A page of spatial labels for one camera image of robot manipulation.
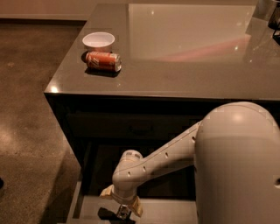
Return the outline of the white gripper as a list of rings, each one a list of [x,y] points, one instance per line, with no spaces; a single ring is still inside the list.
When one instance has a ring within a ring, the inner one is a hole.
[[[137,196],[137,189],[120,190],[112,185],[101,191],[102,199],[111,200],[112,198],[119,204],[129,205],[131,212],[137,217],[142,217],[143,207],[140,198]]]

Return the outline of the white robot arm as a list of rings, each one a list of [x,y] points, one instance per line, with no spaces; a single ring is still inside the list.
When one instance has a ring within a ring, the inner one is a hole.
[[[219,106],[147,157],[125,151],[101,196],[140,216],[137,188],[187,166],[198,224],[279,224],[280,129],[253,102]]]

